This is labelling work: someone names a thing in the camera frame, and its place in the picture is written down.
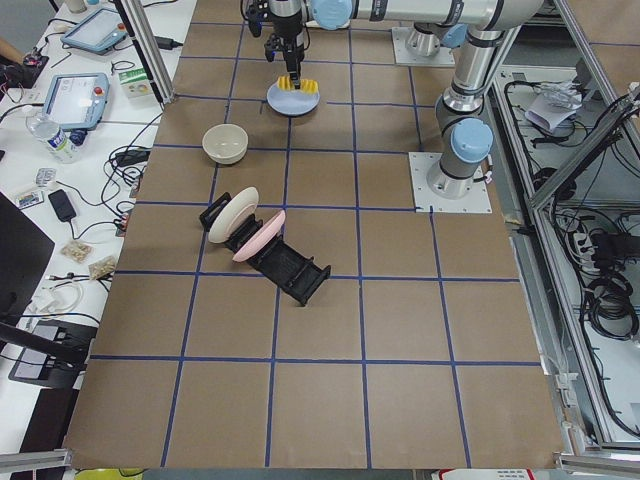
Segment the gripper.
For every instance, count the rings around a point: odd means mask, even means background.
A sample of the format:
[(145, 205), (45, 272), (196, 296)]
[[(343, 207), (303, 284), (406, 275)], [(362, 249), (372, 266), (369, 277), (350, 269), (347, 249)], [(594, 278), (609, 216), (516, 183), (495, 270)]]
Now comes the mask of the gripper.
[(301, 89), (301, 60), (304, 54), (303, 14), (300, 0), (272, 0), (269, 2), (272, 15), (273, 39), (276, 51), (285, 54), (288, 88)]

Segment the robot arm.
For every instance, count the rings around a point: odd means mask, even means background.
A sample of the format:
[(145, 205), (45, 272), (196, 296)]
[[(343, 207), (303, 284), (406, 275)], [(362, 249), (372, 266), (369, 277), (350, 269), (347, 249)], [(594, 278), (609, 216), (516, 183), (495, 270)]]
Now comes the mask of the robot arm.
[(481, 119), (481, 111), (497, 69), (519, 31), (519, 27), (467, 30), (450, 86), (436, 103), (444, 149), (435, 171), (448, 182), (471, 180), (491, 151), (494, 134)]
[(478, 98), (500, 65), (497, 49), (505, 34), (519, 28), (541, 7), (540, 1), (258, 1), (246, 11), (251, 21), (273, 25), (265, 45), (271, 61), (283, 53), (287, 76), (300, 85), (304, 59), (303, 26), (314, 21), (337, 30), (352, 19), (369, 22), (411, 21), (439, 27), (468, 26), (459, 62), (447, 95)]

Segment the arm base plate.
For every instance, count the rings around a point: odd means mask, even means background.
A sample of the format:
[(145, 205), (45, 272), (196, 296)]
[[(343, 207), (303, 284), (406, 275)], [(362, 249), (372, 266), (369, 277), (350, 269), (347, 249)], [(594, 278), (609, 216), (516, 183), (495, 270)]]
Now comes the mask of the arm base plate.
[(391, 36), (398, 65), (435, 68), (452, 68), (455, 65), (452, 49), (442, 46), (432, 33), (423, 33), (414, 27), (393, 27)]
[(410, 152), (408, 157), (417, 213), (492, 213), (480, 167), (473, 177), (456, 180), (441, 171), (439, 152)]

